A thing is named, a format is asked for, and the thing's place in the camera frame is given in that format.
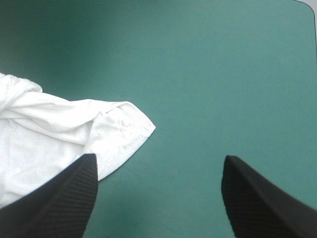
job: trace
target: white cloth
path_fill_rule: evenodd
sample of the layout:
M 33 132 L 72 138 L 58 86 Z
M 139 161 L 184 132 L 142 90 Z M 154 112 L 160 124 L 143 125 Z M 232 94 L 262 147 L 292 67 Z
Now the white cloth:
M 120 167 L 155 126 L 129 102 L 68 101 L 0 73 L 0 207 L 35 190 L 84 153 L 98 179 Z

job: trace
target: green surface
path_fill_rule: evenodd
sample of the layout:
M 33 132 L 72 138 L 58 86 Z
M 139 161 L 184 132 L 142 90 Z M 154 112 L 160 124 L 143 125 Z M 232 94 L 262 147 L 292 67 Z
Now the green surface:
M 233 237 L 225 155 L 317 208 L 312 10 L 293 0 L 0 1 L 0 71 L 131 101 L 157 126 L 100 182 L 84 238 Z

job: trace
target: cloth fold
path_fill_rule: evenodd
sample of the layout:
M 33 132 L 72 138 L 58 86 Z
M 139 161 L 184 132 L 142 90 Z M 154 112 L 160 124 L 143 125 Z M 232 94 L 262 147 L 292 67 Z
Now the cloth fold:
M 120 167 L 155 126 L 129 102 L 68 101 L 0 73 L 0 207 L 32 192 L 85 153 L 98 179 Z

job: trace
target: white towel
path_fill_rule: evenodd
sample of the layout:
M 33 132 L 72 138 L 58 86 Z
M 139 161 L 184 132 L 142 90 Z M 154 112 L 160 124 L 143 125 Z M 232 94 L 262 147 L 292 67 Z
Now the white towel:
M 0 207 L 30 193 L 84 153 L 98 179 L 120 167 L 155 126 L 129 102 L 68 101 L 0 73 Z

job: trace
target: green tabletop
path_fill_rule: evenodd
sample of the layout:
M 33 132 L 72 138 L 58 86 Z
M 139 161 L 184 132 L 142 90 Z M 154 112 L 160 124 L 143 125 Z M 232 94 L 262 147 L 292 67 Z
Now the green tabletop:
M 157 126 L 99 183 L 84 238 L 233 237 L 224 157 L 317 208 L 313 11 L 294 0 L 2 0 L 0 71 Z

